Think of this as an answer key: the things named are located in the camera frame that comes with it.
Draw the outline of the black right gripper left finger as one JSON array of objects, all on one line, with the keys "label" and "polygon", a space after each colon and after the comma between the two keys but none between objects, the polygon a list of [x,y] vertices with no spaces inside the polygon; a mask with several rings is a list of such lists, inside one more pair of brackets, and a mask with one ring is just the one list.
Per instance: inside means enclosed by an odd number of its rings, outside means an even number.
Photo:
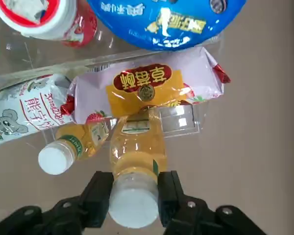
[{"label": "black right gripper left finger", "polygon": [[100,228],[109,208],[114,177],[97,171],[84,191],[58,201],[42,211],[24,206],[0,221],[0,235],[80,235],[86,228]]}]

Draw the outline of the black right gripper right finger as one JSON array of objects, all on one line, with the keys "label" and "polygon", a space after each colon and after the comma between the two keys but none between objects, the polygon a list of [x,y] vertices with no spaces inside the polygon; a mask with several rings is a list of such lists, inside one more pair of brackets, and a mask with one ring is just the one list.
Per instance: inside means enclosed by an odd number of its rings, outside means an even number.
[{"label": "black right gripper right finger", "polygon": [[176,171],[158,175],[158,210],[165,235],[264,235],[233,205],[209,209],[199,198],[184,194]]}]

